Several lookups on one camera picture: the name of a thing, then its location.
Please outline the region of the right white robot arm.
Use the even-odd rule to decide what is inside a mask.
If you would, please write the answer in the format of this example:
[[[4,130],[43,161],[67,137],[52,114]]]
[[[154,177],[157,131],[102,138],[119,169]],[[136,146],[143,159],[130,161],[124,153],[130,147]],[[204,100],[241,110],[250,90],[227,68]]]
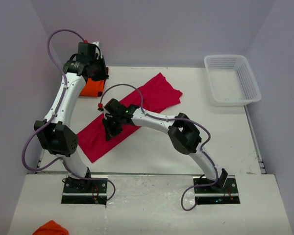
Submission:
[[[196,162],[213,192],[220,192],[226,187],[228,173],[204,149],[196,123],[186,114],[161,115],[134,104],[126,107],[116,99],[111,99],[101,110],[104,113],[102,122],[107,141],[121,134],[126,125],[160,131],[168,135],[177,152],[190,156]]]

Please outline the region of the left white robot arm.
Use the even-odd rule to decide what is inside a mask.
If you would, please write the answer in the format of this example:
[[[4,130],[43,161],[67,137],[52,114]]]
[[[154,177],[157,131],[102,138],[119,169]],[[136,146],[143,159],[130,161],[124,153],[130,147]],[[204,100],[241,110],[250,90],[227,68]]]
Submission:
[[[87,82],[108,78],[100,42],[78,44],[77,53],[60,67],[62,81],[56,98],[43,120],[34,123],[35,135],[42,148],[61,161],[69,177],[76,179],[74,186],[80,192],[91,189],[89,168],[78,151],[77,134],[70,129],[77,99]]]

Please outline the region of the folded orange t shirt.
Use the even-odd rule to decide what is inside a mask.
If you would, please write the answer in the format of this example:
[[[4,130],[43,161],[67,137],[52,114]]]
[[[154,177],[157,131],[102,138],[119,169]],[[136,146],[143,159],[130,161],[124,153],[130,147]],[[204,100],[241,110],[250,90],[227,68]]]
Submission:
[[[100,97],[103,94],[105,83],[106,79],[93,81],[91,78],[88,78],[85,87],[82,89],[79,95],[87,97]]]

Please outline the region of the orange cloth at bottom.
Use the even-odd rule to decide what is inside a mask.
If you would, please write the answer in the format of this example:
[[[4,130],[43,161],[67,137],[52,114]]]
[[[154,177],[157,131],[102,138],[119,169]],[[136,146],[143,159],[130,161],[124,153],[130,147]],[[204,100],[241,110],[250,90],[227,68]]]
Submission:
[[[33,235],[69,235],[69,232],[67,229],[51,220],[39,227]]]

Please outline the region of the white plastic basket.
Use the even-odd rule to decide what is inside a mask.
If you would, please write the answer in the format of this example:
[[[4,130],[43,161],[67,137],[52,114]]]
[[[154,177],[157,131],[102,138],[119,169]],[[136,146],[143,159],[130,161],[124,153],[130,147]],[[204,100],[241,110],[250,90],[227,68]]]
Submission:
[[[255,76],[244,56],[207,55],[204,65],[214,106],[245,106],[261,100]]]

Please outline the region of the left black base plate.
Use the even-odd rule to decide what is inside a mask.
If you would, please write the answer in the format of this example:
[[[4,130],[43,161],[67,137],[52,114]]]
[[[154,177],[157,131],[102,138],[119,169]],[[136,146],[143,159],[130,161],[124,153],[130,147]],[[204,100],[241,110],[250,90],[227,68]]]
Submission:
[[[64,183],[61,204],[106,205],[107,180],[80,180],[67,177]]]

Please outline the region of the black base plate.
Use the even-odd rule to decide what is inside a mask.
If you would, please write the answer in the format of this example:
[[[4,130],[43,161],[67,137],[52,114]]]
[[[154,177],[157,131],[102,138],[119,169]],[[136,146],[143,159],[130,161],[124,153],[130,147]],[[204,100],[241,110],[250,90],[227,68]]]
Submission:
[[[234,175],[228,176],[223,189],[210,187],[194,188],[197,205],[240,204],[239,192]]]
[[[67,177],[64,183],[61,204],[106,205],[107,180],[80,180]]]

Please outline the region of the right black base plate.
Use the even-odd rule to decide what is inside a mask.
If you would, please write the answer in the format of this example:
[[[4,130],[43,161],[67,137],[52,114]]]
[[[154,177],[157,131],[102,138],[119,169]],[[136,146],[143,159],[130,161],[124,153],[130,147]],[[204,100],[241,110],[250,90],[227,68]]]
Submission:
[[[234,175],[228,176],[223,189],[210,187],[194,188],[197,205],[240,204],[239,192]]]

